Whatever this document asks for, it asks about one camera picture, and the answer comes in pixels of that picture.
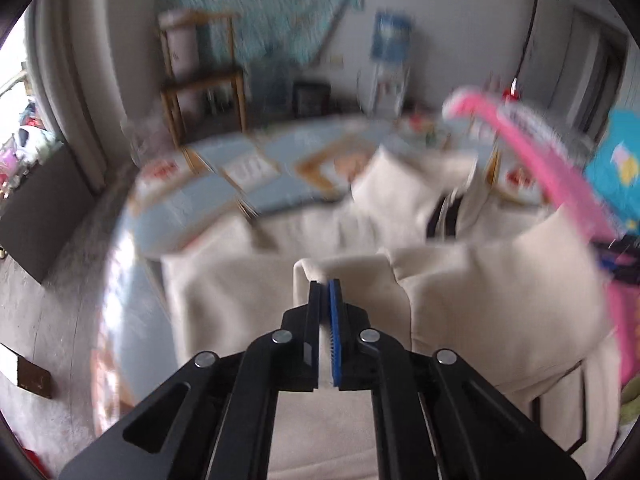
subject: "folded cloth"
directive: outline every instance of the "folded cloth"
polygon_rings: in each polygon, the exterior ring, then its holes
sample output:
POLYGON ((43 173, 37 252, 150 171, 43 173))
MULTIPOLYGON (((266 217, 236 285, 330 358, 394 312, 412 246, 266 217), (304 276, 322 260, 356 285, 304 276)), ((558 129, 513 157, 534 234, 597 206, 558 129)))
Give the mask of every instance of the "folded cloth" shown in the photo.
MULTIPOLYGON (((244 350, 306 303, 311 280, 338 278, 344 300, 405 348, 454 349, 525 413, 540 397, 542 427, 565 449, 585 425, 584 378, 587 441, 574 458, 594 478, 616 434, 620 358, 594 259, 562 209, 505 210, 472 158, 440 157, 410 167, 380 150, 351 199, 227 216, 164 257, 178 361, 244 350), (453 191, 458 240, 426 240, 453 191)), ((331 388, 327 330, 320 354, 320 389, 279 397, 270 477, 374 478, 370 395, 331 388)))

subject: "metal rivet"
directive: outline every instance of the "metal rivet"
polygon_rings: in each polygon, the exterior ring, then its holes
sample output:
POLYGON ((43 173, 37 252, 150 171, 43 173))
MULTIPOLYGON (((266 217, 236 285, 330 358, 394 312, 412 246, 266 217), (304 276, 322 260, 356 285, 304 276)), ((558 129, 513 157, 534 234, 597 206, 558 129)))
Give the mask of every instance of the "metal rivet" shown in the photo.
POLYGON ((372 328, 366 328, 360 332, 360 339, 365 343, 375 343, 380 340, 380 332, 373 330, 372 328))
POLYGON ((456 355, 455 352, 451 351, 451 350, 440 350, 437 354, 436 354, 436 359, 438 360, 438 362, 440 364, 443 365, 452 365, 453 363, 455 363, 458 360, 458 356, 456 355))
POLYGON ((195 363, 198 368, 210 367, 216 362, 216 355, 213 352, 200 352, 196 355, 195 363))
POLYGON ((289 332, 289 330, 276 330, 271 335, 271 340, 274 343, 278 343, 278 344, 288 343, 292 339, 293 339, 293 334, 289 332))

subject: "concrete floor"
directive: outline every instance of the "concrete floor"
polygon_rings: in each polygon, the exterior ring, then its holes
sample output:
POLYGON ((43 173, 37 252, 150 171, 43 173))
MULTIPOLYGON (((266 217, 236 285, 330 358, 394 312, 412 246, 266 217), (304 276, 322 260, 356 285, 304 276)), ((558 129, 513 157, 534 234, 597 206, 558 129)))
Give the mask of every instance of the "concrete floor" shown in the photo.
POLYGON ((136 168, 115 175, 40 286, 10 256, 0 262, 0 342, 51 372, 53 398, 0 374, 0 410, 22 444, 57 476, 94 439, 90 349, 111 232, 136 168))

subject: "pink fabric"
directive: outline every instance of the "pink fabric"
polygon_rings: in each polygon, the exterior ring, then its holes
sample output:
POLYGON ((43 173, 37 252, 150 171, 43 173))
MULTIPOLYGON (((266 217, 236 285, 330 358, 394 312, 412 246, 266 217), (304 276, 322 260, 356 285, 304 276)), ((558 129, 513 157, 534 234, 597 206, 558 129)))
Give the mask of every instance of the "pink fabric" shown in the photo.
MULTIPOLYGON (((505 114, 500 102, 475 89, 457 90, 444 104, 445 117, 477 116, 494 127, 531 170, 540 186, 546 191, 552 204, 564 205, 586 242, 592 238, 604 240, 616 238, 603 206, 596 200, 589 184, 582 175, 567 164, 549 146, 543 146, 523 133, 505 114)), ((619 282, 609 282, 607 297, 611 319, 622 355, 621 382, 626 384, 640 371, 636 353, 636 320, 634 311, 639 289, 619 282)))

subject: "wooden stool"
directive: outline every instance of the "wooden stool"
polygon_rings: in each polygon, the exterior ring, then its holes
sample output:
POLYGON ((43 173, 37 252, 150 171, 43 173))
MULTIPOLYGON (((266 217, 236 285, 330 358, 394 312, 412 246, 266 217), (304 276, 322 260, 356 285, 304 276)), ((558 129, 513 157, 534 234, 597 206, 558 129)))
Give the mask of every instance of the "wooden stool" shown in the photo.
POLYGON ((246 104, 244 102, 244 69, 236 63, 234 51, 234 25, 233 18, 239 17, 236 12, 205 12, 203 10, 190 10, 180 20, 170 26, 161 27, 160 39, 162 43, 162 54, 164 57, 164 68, 167 80, 162 86, 161 98, 164 114, 174 138, 176 147, 180 146, 185 134, 184 119, 178 103, 178 92, 183 90, 206 90, 212 86, 224 83, 231 83, 238 110, 238 121, 240 129, 246 131, 246 104), (211 22, 225 20, 228 49, 231 62, 226 65, 212 68, 199 68, 194 73, 187 76, 175 77, 171 65, 171 53, 169 51, 169 41, 167 32, 180 27, 197 27, 209 25, 211 22))

